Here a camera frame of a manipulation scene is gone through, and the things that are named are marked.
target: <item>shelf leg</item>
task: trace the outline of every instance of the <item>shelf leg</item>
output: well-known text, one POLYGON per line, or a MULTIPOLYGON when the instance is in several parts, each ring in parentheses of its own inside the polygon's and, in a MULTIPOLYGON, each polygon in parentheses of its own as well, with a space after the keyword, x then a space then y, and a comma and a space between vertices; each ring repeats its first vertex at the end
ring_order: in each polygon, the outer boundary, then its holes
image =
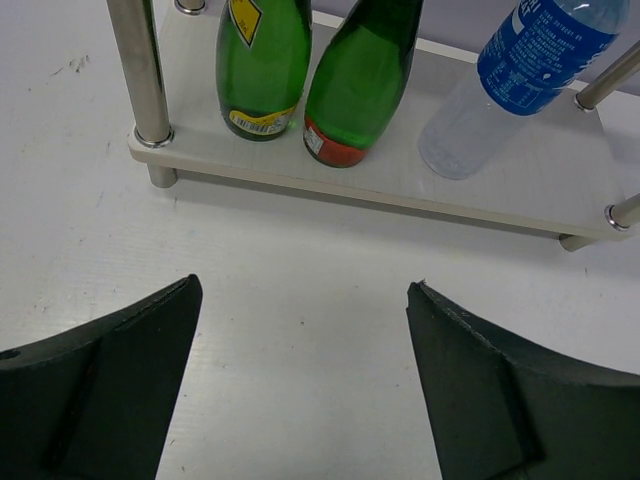
POLYGON ((135 136, 147 148, 161 148, 171 142, 173 130, 152 0, 107 0, 107 7, 136 121, 135 136))
POLYGON ((169 188, 178 181, 178 172, 175 168, 147 165, 151 183, 158 188, 169 188))
POLYGON ((616 88, 640 71, 640 41, 575 96, 581 110, 590 112, 616 88))
MULTIPOLYGON (((605 218, 611 228, 624 232, 629 227, 640 223, 640 194, 628 198, 618 205, 609 205, 604 210, 605 218)), ((560 235, 560 245, 568 252, 575 252, 597 240, 573 235, 560 235)))
POLYGON ((200 15, 207 9, 205 0, 174 0, 173 3, 178 11, 185 15, 200 15))

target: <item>shelf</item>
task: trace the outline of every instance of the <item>shelf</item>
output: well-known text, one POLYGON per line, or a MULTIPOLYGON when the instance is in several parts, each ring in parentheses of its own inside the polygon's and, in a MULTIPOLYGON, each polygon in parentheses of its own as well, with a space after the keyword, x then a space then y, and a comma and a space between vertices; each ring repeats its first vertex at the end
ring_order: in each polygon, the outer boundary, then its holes
MULTIPOLYGON (((304 190, 332 197, 430 211, 544 232, 621 240, 603 215, 625 199, 596 112, 584 114, 567 91, 536 116, 500 155, 467 180, 440 178, 416 147, 425 121, 472 65, 474 55, 419 40, 411 78, 389 128, 359 165, 332 169, 302 143, 304 100, 279 139, 238 138, 219 113, 215 44, 221 2, 189 17, 170 9, 160 52, 174 141, 149 149, 130 135, 132 156, 144 163, 304 190)), ((314 15, 309 79, 340 21, 314 15)))

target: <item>blue label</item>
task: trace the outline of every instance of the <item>blue label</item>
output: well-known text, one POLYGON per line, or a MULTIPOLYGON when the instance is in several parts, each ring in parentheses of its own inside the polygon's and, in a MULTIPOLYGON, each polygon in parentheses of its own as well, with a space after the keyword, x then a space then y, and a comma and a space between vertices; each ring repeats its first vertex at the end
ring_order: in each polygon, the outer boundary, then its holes
POLYGON ((478 58, 489 96, 516 115, 542 110, 615 40, 553 0, 522 0, 478 58))

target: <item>white table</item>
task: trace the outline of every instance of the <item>white table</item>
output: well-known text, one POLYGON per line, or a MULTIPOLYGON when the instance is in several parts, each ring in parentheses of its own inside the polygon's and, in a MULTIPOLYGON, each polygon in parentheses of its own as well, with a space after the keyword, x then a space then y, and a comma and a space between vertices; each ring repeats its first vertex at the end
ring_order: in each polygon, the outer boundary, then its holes
MULTIPOLYGON (((440 478, 404 314, 422 278, 535 342, 640 373, 640 238, 569 254, 203 179, 155 189, 126 149, 106 4, 9 2, 0 41, 0 350, 202 281, 160 480, 440 478)), ((601 112, 636 193, 640 99, 601 112)))

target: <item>green glass bottle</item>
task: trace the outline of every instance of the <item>green glass bottle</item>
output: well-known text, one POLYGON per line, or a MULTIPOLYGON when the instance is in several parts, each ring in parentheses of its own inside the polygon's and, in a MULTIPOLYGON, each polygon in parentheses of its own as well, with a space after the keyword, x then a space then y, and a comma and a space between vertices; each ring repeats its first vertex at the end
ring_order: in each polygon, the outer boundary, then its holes
POLYGON ((404 93, 423 0, 359 0, 327 47, 309 91, 304 142, 351 167, 389 124, 404 93))
POLYGON ((302 96, 310 56, 310 0, 227 0, 216 50, 227 126, 249 140, 281 135, 302 96))

